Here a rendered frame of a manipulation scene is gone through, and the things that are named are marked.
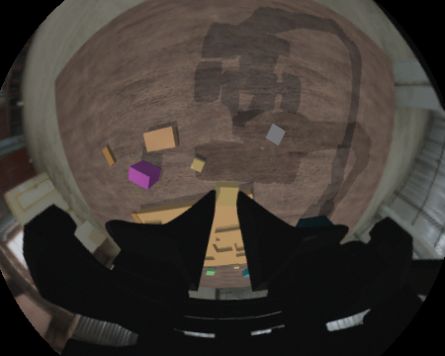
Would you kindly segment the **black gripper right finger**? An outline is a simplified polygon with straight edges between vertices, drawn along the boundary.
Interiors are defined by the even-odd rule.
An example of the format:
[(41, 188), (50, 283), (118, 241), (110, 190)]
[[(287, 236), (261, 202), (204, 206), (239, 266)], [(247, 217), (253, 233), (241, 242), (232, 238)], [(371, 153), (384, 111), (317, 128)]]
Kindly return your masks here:
[(349, 230), (342, 224), (306, 228), (289, 225), (243, 191), (238, 191), (237, 213), (253, 292), (266, 290), (267, 282), (287, 268), (299, 253), (340, 242)]

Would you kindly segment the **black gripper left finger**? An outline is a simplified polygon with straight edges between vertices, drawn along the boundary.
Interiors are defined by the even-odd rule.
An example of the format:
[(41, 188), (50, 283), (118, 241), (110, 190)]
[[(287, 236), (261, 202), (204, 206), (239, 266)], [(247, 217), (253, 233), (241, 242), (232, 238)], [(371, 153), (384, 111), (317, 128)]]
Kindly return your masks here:
[(216, 191), (166, 224), (107, 221), (105, 229), (119, 248), (175, 264), (190, 292), (198, 292), (214, 225)]

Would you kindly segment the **purple cube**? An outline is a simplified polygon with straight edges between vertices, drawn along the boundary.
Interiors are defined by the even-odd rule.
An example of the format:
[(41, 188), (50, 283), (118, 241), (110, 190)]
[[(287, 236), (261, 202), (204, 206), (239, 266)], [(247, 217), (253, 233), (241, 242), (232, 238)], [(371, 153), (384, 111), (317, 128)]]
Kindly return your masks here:
[(159, 179), (160, 167), (150, 165), (148, 162), (141, 161), (135, 163), (129, 169), (129, 179), (144, 189), (150, 189)]

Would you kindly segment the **tan puzzle board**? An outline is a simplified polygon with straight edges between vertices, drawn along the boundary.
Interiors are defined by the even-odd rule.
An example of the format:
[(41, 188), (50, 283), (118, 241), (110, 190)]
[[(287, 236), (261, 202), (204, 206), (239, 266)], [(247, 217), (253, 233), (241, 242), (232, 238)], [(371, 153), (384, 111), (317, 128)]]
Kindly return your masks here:
[[(138, 218), (144, 224), (166, 224), (172, 219), (186, 213), (200, 199), (190, 202), (178, 202), (174, 205), (140, 209)], [(204, 266), (245, 264), (245, 246), (242, 242), (241, 229), (238, 224), (237, 207), (215, 206), (214, 225)]]

